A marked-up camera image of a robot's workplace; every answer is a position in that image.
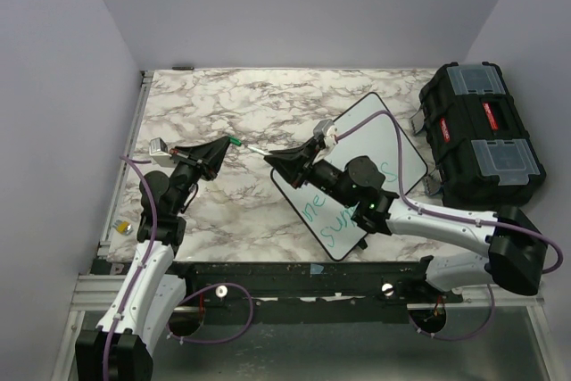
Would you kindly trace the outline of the green marker cap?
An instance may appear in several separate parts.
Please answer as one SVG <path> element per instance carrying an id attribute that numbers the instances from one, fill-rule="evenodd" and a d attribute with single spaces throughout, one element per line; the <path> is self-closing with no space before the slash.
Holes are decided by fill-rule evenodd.
<path id="1" fill-rule="evenodd" d="M 241 145 L 242 145 L 242 142 L 241 142 L 239 139 L 235 138 L 235 137 L 231 137 L 231 138 L 229 139 L 229 141 L 230 141 L 230 143 L 231 143 L 232 145 L 236 145 L 236 146 L 241 146 Z"/>

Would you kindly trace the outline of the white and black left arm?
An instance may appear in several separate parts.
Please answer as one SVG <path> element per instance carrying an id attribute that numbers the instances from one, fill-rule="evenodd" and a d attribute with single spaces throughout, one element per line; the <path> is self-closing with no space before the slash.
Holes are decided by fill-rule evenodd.
<path id="1" fill-rule="evenodd" d="M 75 357 L 80 380 L 149 380 L 153 354 L 176 305 L 197 296 L 196 281 L 171 274 L 182 244 L 185 211 L 200 181 L 212 181 L 220 171 L 233 137 L 209 143 L 169 148 L 155 138 L 149 155 L 158 169 L 142 172 L 139 163 L 125 162 L 138 175 L 142 213 L 137 246 L 128 274 L 103 317 L 93 329 L 79 333 Z"/>

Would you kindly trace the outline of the white whiteboard black frame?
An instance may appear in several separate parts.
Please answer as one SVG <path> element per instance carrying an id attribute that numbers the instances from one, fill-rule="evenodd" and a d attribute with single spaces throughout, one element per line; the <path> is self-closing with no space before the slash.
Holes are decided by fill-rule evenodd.
<path id="1" fill-rule="evenodd" d="M 335 119 L 341 141 L 317 160 L 299 188 L 272 168 L 270 177 L 334 261 L 343 260 L 368 233 L 385 228 L 389 195 L 408 193 L 428 167 L 376 93 L 364 95 Z"/>

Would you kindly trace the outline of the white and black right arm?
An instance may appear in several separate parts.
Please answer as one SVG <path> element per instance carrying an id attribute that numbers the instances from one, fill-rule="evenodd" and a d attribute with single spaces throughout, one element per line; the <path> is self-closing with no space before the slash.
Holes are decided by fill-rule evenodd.
<path id="1" fill-rule="evenodd" d="M 420 236 L 464 249 L 454 257 L 429 259 L 426 271 L 410 281 L 417 300 L 431 302 L 456 287 L 487 284 L 523 296 L 538 293 L 547 245 L 518 207 L 463 211 L 423 205 L 384 190 L 385 175 L 367 155 L 338 169 L 320 157 L 322 147 L 312 138 L 263 159 L 291 187 L 312 185 L 352 207 L 352 221 L 367 233 Z"/>

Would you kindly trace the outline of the green capped whiteboard marker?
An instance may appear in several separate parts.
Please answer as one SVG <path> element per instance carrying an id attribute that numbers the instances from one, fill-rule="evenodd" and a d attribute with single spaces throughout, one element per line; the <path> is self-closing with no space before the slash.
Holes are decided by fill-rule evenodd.
<path id="1" fill-rule="evenodd" d="M 262 156 L 266 156 L 267 153 L 259 148 L 253 147 L 253 146 L 247 146 L 247 149 L 250 150 L 253 153 L 257 153 L 260 154 Z"/>

